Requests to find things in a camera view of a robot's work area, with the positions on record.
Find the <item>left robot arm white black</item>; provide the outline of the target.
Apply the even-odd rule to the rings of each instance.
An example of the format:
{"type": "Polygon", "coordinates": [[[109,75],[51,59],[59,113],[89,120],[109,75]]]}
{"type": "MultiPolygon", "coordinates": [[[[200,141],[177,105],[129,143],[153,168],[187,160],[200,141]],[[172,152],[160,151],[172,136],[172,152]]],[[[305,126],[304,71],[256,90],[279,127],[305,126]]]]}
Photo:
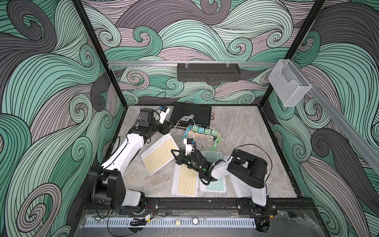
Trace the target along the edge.
{"type": "Polygon", "coordinates": [[[124,142],[103,164],[92,168],[87,175],[89,202],[95,206],[113,210],[124,206],[140,206],[142,192],[128,190],[124,184],[123,173],[146,142],[156,133],[169,133],[171,123],[143,122],[142,126],[129,129],[124,142]]]}

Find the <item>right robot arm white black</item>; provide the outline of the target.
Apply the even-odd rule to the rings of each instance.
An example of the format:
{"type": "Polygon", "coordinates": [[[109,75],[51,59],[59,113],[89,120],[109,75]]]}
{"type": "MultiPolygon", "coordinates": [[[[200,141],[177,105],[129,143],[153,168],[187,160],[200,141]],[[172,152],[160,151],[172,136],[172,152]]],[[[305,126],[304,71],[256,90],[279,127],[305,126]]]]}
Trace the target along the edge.
{"type": "Polygon", "coordinates": [[[267,161],[242,151],[234,149],[227,160],[209,162],[199,150],[190,153],[184,150],[171,150],[177,165],[185,165],[195,171],[204,185],[217,181],[221,177],[233,175],[252,190],[252,202],[264,207],[267,203],[266,180],[268,179],[267,161]]]}

